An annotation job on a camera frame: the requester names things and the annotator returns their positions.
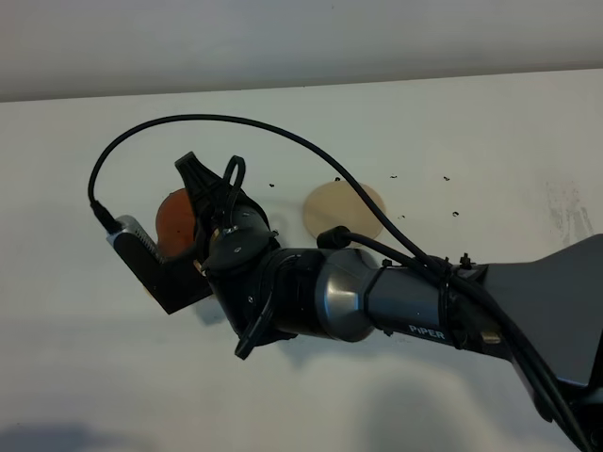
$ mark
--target white surface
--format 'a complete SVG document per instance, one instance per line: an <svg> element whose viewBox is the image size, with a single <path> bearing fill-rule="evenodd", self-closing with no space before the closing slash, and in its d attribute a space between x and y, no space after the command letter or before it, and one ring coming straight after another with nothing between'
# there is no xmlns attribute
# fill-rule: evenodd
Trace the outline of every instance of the white surface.
<svg viewBox="0 0 603 452"><path fill-rule="evenodd" d="M592 0L3 0L0 100L600 67Z"/></svg>
<svg viewBox="0 0 603 452"><path fill-rule="evenodd" d="M139 122L239 115L332 153L427 252L530 260L601 230L602 105L603 71L0 105L0 450L572 450L503 361L378 333L239 361L214 305L166 316L144 293L105 242L86 184L100 151ZM190 150L215 171L244 156L245 189L283 241L313 245L302 202L336 174L243 126L129 140L103 168L99 199L152 233L181 186L173 162Z"/></svg>

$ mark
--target wooden disc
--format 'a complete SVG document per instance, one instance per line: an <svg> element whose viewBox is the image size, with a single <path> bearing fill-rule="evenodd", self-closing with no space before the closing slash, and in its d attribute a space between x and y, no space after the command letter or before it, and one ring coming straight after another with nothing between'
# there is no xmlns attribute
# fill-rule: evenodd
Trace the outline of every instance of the wooden disc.
<svg viewBox="0 0 603 452"><path fill-rule="evenodd" d="M370 186L361 186L385 212L381 196ZM383 229L350 184L343 181L330 182L310 193L303 205L303 224L314 238L335 226L346 226L353 233L371 238Z"/></svg>

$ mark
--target screw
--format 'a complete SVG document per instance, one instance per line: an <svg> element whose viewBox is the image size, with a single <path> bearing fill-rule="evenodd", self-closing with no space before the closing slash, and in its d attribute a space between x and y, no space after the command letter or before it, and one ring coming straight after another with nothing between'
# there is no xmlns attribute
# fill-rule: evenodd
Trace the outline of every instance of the screw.
<svg viewBox="0 0 603 452"><path fill-rule="evenodd" d="M224 230L224 235L232 234L234 231L238 230L238 226L233 226L232 228L226 228Z"/></svg>

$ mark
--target black cable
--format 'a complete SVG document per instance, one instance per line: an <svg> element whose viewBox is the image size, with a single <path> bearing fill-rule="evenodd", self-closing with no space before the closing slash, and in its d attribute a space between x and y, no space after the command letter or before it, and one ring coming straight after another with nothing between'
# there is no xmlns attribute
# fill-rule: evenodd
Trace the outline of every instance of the black cable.
<svg viewBox="0 0 603 452"><path fill-rule="evenodd" d="M403 266L411 268L422 276L428 283L437 284L437 277L433 275L433 273L431 273L426 267L421 265L416 259L413 259L412 257L409 257L398 250L389 248L387 245L384 245L383 243L365 235L356 233L342 233L341 236L351 240L352 242L364 245L370 250L377 251L379 254L382 254L383 256L402 264Z"/></svg>
<svg viewBox="0 0 603 452"><path fill-rule="evenodd" d="M90 206L94 211L94 215L99 219L99 221L101 221L101 223L103 224L103 226L105 226L106 230L109 233L119 231L121 225L94 197L94 186L96 184L96 179L98 177L98 173L101 167L105 163L105 160L117 146L119 146L122 142L124 142L131 136L137 134L138 132L146 130L150 127L155 127L157 125L179 121L223 121L249 125L251 127L267 130L269 132L272 132L273 134L280 135L281 137L288 138L298 144L301 144L303 147L312 151L324 161L326 161L343 176L343 178L350 184L350 186L354 189L358 196L360 196L362 201L377 218L377 220L384 226L384 228L389 233L391 233L404 248L406 248L416 257L416 260L420 263L420 266L416 266L414 268L417 272L420 272L421 275L426 276L426 270L429 270L434 275L434 278L437 281L439 281L442 277L444 272L442 266L436 263L428 254L426 254L422 249L415 245L406 235L404 235L385 215L385 213L379 208L379 206L368 196L368 194L365 192L362 186L353 178L353 176L334 158L332 158L330 155L320 149L317 145L311 143L310 141L307 141L302 137L292 134L291 132L288 132L285 129L281 129L280 127L266 124L261 121L248 120L246 118L239 118L234 116L212 114L168 116L165 118L159 118L156 120L144 122L115 138L101 153L99 159L94 165L88 185L88 197L90 199ZM391 253L393 251L395 254L392 255L397 255L400 259L405 261L404 265L411 267L410 261L413 261L413 259L409 258L408 256L405 256L402 253L399 253L398 251L390 249L389 247L386 247L386 251L388 253ZM398 258L391 257L385 253L384 255L398 261ZM484 307L489 311L489 314L498 323L500 323L500 327L503 329L503 332L506 333L505 337L507 338L507 340L513 341L513 343L516 345L516 349L518 350L517 353L520 355L518 363L522 363L523 365L529 365L529 371L533 371L535 375L538 376L539 381L543 383L547 394L550 396L551 401L558 410L555 413L558 415L555 417L558 421L558 424L560 424L560 427L568 428L571 433L571 435L568 434L568 436L570 436L570 438L572 438L573 440L577 441L577 444L582 444L584 451L590 452L592 450L590 444L584 436L584 433L581 431L576 417L571 412L571 409L567 405L567 402L565 402L565 400L563 399L550 368L548 368L548 365L538 354L536 349L526 338L523 332L519 328L517 328L514 322L498 307L492 296L490 296L490 294L488 294L482 288L479 288L474 283L470 283L467 280L463 280L459 277L450 278L450 284L461 294L466 295L471 299L474 299L476 302L484 305Z"/></svg>
<svg viewBox="0 0 603 452"><path fill-rule="evenodd" d="M233 228L233 210L235 210L236 198L238 197L241 188L243 187L243 179L245 178L245 160L238 155L233 155L224 171L223 181L230 184L233 177L233 171L236 168L236 178L233 187L228 192L228 197L222 212L222 229Z"/></svg>
<svg viewBox="0 0 603 452"><path fill-rule="evenodd" d="M146 121L142 124L137 125L136 127L131 128L130 130L122 133L117 138L115 138L111 143L105 148L101 156L96 161L94 168L92 169L92 173L90 175L90 181L88 183L88 197L90 199L90 206L94 211L96 217L101 221L103 226L111 232L110 230L114 230L117 228L119 230L119 223L116 224L116 220L108 213L108 211L101 205L94 197L94 185L96 184L96 178L98 177L98 173L101 170L101 167L105 163L106 158L113 152L115 148L117 148L121 143L126 141L131 136L137 134L138 132L142 132L150 127L155 127L161 124L167 124L170 122L179 122L179 121L222 121L222 122L233 122L237 124L249 125L251 127L256 127L258 129L264 129L273 134L280 135L281 137L288 138L292 141L295 141L298 144L301 144L304 148L309 149L320 158L322 158L325 162L331 165L339 174L343 176L343 178L351 185L358 196L362 199L362 201L367 205L373 215L379 220L379 222L384 226L384 228L389 231L399 242L400 244L410 251L413 255L415 255L421 263L425 266L429 267L432 271L439 271L440 267L437 265L421 248L415 245L406 235L404 235L395 225L391 222L391 220L385 215L385 213L379 208L379 206L368 196L362 186L356 181L353 176L343 168L339 162L337 162L334 158L320 149L316 144L311 143L310 141L299 137L291 132L286 131L285 129L281 129L280 127L276 127L274 125L266 124L260 121L248 120L246 118L239 118L236 116L224 116L224 115L211 115L211 114L191 114L191 115L176 115L176 116L168 116L165 118L158 118L156 120Z"/></svg>

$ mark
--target robotic arm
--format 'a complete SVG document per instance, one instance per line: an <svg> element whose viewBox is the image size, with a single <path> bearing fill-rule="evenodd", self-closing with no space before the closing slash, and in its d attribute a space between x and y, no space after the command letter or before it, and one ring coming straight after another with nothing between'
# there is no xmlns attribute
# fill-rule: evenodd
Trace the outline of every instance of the robotic arm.
<svg viewBox="0 0 603 452"><path fill-rule="evenodd" d="M122 141L173 121L228 121L293 139L336 168L410 258L344 227L316 249L283 249L262 208L242 190L245 162L219 177L193 153L176 162L196 218L195 244L165 258L130 216L113 218L94 198L96 176ZM231 183L236 170L236 178ZM298 334L357 342L375 330L410 334L511 362L540 415L584 451L603 450L603 305L598 267L603 235L540 261L453 266L427 256L379 210L332 157L303 138L262 122L220 115L149 121L116 138L90 177L89 196L108 241L171 314L217 297L239 337L235 354ZM380 265L351 241L388 259Z"/></svg>

